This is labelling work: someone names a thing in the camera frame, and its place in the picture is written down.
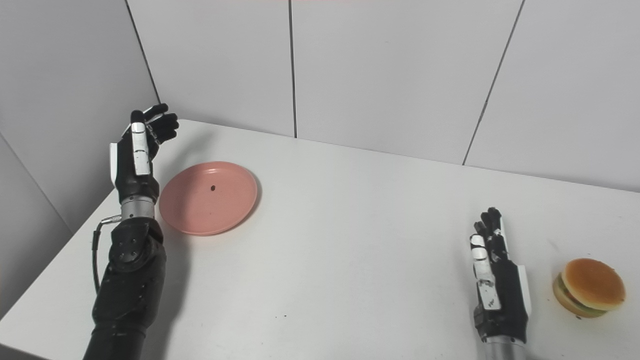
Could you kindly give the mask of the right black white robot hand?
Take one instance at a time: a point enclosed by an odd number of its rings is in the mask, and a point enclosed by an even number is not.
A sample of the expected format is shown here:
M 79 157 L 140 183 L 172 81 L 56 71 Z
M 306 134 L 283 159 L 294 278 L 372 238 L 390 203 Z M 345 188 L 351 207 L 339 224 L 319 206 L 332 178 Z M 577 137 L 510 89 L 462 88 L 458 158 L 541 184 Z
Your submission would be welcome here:
M 470 250 L 478 305 L 474 326 L 483 342 L 502 337 L 526 344 L 531 297 L 526 270 L 510 257 L 503 216 L 490 207 L 473 225 Z

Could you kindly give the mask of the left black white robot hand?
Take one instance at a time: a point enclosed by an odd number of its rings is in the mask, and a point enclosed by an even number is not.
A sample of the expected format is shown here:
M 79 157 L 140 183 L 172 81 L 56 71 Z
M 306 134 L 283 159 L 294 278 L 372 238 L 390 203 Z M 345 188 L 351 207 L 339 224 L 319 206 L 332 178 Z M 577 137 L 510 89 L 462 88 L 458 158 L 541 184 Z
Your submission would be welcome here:
M 156 203 L 160 185 L 154 178 L 153 160 L 160 146 L 178 135 L 178 116 L 165 103 L 131 112 L 121 139 L 109 148 L 110 177 L 119 202 L 149 198 Z

